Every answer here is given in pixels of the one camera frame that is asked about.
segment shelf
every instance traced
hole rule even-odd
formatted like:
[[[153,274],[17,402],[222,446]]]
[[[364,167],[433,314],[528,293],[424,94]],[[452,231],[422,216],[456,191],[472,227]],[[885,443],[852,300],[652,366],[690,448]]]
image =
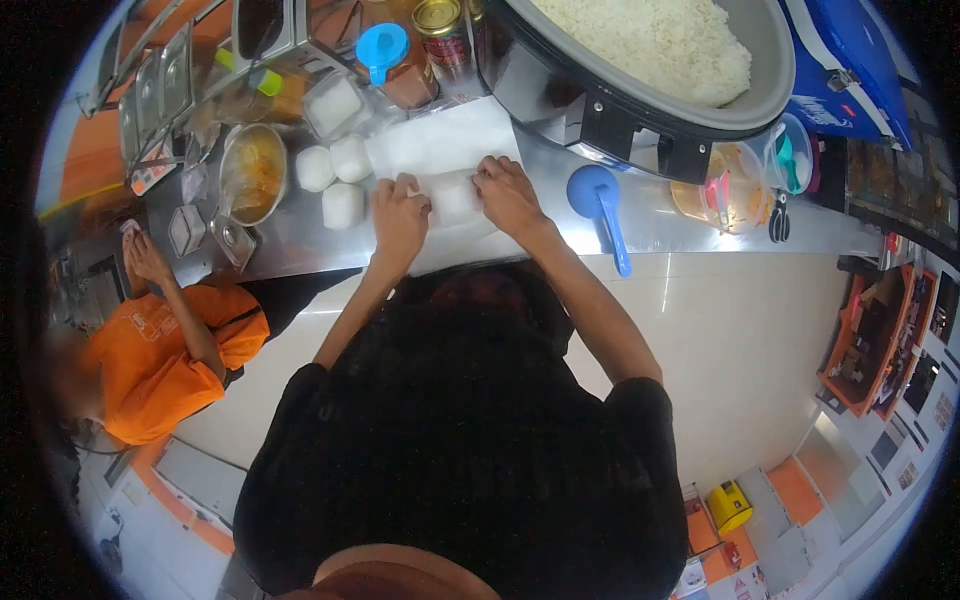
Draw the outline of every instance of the shelf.
[[[933,311],[933,299],[934,291],[937,287],[937,276],[932,274],[930,271],[924,271],[921,277],[922,279],[926,279],[926,288],[924,289],[919,300],[920,308],[917,311],[917,319],[913,323],[913,331],[910,333],[910,337],[907,339],[906,344],[903,347],[904,350],[910,353],[910,357],[907,363],[904,365],[903,371],[898,375],[900,381],[897,383],[897,389],[884,402],[879,403],[876,408],[874,408],[876,413],[883,420],[890,418],[890,414],[893,412],[897,402],[903,397],[903,391],[906,389],[906,385],[909,382],[910,377],[913,374],[913,370],[917,365],[918,356],[913,353],[913,347],[919,347],[924,343],[924,335],[926,334],[927,324],[930,321],[930,313]],[[910,301],[905,302],[905,304],[907,304],[907,312],[910,310],[910,305],[913,304],[912,300],[913,294],[911,292]],[[896,351],[896,341],[900,338],[902,329],[898,329],[897,332],[898,335],[896,336],[893,344],[894,351]]]
[[[885,277],[896,276],[890,274],[890,272],[888,272],[888,274],[889,275],[885,275]],[[844,355],[853,343],[853,316],[856,308],[859,306],[859,296],[866,287],[862,276],[855,276],[853,279],[847,305],[844,306],[838,314],[840,331],[837,334],[837,339],[830,353],[827,366],[817,373],[817,377],[824,385],[857,417],[862,417],[870,411],[880,391],[886,367],[890,364],[894,352],[897,349],[897,340],[900,338],[900,334],[906,323],[907,312],[909,311],[911,299],[913,298],[913,288],[915,284],[913,267],[911,265],[901,266],[899,268],[899,275],[901,277],[902,292],[890,298],[890,306],[888,307],[891,313],[896,313],[896,318],[893,319],[892,314],[888,314],[884,320],[883,326],[876,336],[876,341],[879,344],[885,343],[886,346],[883,348],[882,353],[876,354],[870,361],[870,372],[864,372],[863,381],[857,383],[842,376],[828,376],[833,369],[840,366]]]

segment tiled floor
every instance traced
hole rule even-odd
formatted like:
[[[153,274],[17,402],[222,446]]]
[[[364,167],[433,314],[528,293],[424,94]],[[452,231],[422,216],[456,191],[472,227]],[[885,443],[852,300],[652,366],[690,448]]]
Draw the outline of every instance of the tiled floor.
[[[620,279],[608,256],[585,260],[639,325],[674,404],[682,483],[702,491],[744,469],[772,467],[797,444],[814,410],[846,274],[817,254],[672,253],[632,256]],[[246,367],[227,397],[180,424],[177,436],[247,467],[290,375],[310,361],[358,277],[320,294]],[[579,337],[566,357],[603,397],[603,371]]]

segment hand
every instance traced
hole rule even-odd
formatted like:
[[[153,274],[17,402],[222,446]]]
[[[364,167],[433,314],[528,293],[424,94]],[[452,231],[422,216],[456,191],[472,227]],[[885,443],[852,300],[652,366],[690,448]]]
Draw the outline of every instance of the hand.
[[[484,156],[473,176],[473,184],[477,186],[487,218],[521,246],[521,240],[550,223],[540,210],[534,186],[518,162],[506,156],[497,159]]]
[[[370,196],[376,251],[371,266],[385,269],[391,277],[406,275],[426,238],[430,199],[422,194],[408,197],[407,190],[420,191],[414,176],[401,173],[392,180],[380,180]]]
[[[130,263],[132,271],[138,276],[163,287],[176,283],[170,264],[154,246],[154,241],[143,232],[125,235],[123,239],[124,260]]]

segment scissors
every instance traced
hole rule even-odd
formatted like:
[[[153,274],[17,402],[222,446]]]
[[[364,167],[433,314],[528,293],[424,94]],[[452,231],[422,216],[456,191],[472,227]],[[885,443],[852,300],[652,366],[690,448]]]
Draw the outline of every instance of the scissors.
[[[780,192],[770,214],[770,240],[774,244],[785,242],[790,237],[790,217],[786,214],[786,194]]]

